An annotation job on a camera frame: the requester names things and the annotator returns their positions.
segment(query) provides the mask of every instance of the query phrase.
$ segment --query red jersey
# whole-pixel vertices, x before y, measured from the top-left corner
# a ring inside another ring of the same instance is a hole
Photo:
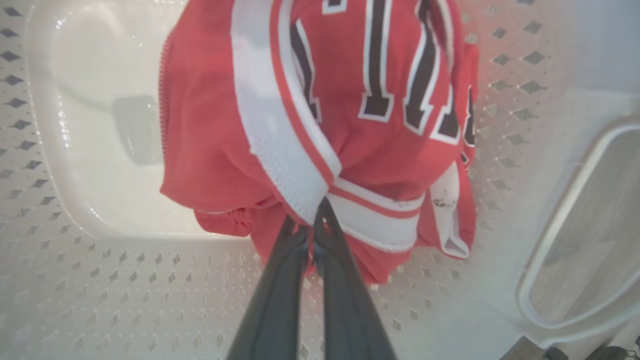
[[[268,258],[328,197],[365,281],[469,255],[477,51],[453,0],[191,0],[168,37],[163,194]]]

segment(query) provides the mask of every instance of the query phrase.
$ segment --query red stripe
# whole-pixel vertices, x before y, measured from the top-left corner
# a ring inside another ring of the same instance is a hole
[[[379,214],[385,215],[386,217],[390,217],[390,218],[412,218],[415,215],[418,215],[421,210],[421,207],[418,207],[417,209],[409,210],[409,211],[397,211],[397,210],[383,208],[380,205],[376,205],[372,202],[369,202],[361,197],[353,195],[352,193],[347,192],[343,189],[337,188],[335,186],[331,187],[329,189],[329,192],[339,197],[343,197],[347,200],[353,201],[360,206],[363,206],[369,210],[375,211]]]
[[[282,6],[282,0],[274,0],[273,6],[271,8],[271,18],[269,22],[269,34],[270,34],[270,42],[271,42],[271,59],[273,59],[273,70],[276,76],[276,81],[278,82],[278,89],[280,90],[280,97],[282,98],[282,103],[284,104],[285,110],[287,111],[287,115],[289,116],[289,121],[291,122],[291,126],[293,130],[296,132],[296,136],[298,140],[302,144],[305,152],[311,158],[314,165],[320,171],[324,181],[327,186],[331,186],[333,184],[333,173],[329,166],[324,161],[322,155],[317,151],[314,143],[309,138],[307,131],[305,130],[304,125],[302,124],[302,120],[296,110],[296,107],[293,103],[293,99],[291,97],[291,91],[289,86],[287,85],[287,80],[284,76],[284,70],[282,68],[282,59],[280,58],[280,42],[278,41],[278,18],[280,15],[280,7]]]

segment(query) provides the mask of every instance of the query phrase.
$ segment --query white sink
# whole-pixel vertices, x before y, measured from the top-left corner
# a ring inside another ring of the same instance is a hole
[[[40,1],[29,18],[27,72],[44,155],[60,201],[93,236],[221,238],[159,193],[157,74],[183,7]]]

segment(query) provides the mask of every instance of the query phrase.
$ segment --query jersey number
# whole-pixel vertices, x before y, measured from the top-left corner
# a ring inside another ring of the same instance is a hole
[[[404,124],[414,133],[423,135],[435,111],[435,125],[429,137],[457,144],[460,125],[453,110],[451,86],[444,90],[448,92],[445,104],[430,103],[438,84],[440,67],[446,65],[441,64],[440,46],[428,20],[429,0],[418,1],[416,16],[421,26],[420,41],[413,56],[403,99]],[[362,66],[365,92],[358,114],[361,119],[388,122],[394,107],[394,94],[387,92],[387,47],[392,3],[393,0],[367,0]],[[347,0],[323,0],[323,13],[344,12],[346,5]],[[312,95],[315,70],[300,21],[291,27],[291,40],[298,60],[298,73],[304,82],[305,97],[314,117],[321,121],[318,100]]]

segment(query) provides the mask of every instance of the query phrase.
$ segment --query red fabric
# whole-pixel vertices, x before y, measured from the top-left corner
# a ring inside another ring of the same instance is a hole
[[[230,36],[236,1],[239,0],[191,0],[167,39],[160,80],[165,153],[161,192],[194,209],[206,231],[250,235],[257,253],[266,262],[286,214],[299,223],[303,221],[284,201],[254,156],[240,121]],[[274,0],[273,14],[265,29],[271,33],[273,71],[287,116],[304,151],[331,186],[331,170],[313,149],[315,145],[291,98],[293,90],[284,81],[277,37],[280,5],[280,0]],[[476,213],[466,170],[474,147],[464,141],[464,129],[472,121],[467,116],[468,97],[470,93],[473,98],[476,96],[477,50],[462,42],[454,2],[448,2],[453,30],[448,34],[444,25],[447,20],[440,15],[436,1],[432,1],[429,17],[440,49],[438,78],[428,99],[433,109],[421,135],[408,129],[404,121],[405,98],[422,24],[416,16],[416,1],[394,1],[386,60],[386,90],[393,95],[392,110],[386,122],[360,118],[362,94],[366,91],[366,6],[367,0],[349,0],[345,11],[327,15],[323,14],[322,1],[296,0],[293,4],[291,24],[295,26],[299,20],[304,27],[315,68],[312,96],[318,100],[318,126],[340,160],[340,178],[394,201],[427,195],[422,207],[404,212],[383,208],[341,188],[332,187],[330,192],[389,218],[407,219],[419,214],[415,246],[440,247],[429,187],[455,162],[460,174],[458,227],[460,237],[470,247]],[[434,36],[430,30],[428,36]],[[452,73],[446,49],[450,36],[454,37]],[[447,104],[450,85],[461,133],[454,143],[430,137],[438,114]],[[468,161],[463,162],[463,154]],[[410,249],[381,249],[353,234],[346,234],[346,238],[367,284],[386,282],[389,273],[411,256]]]

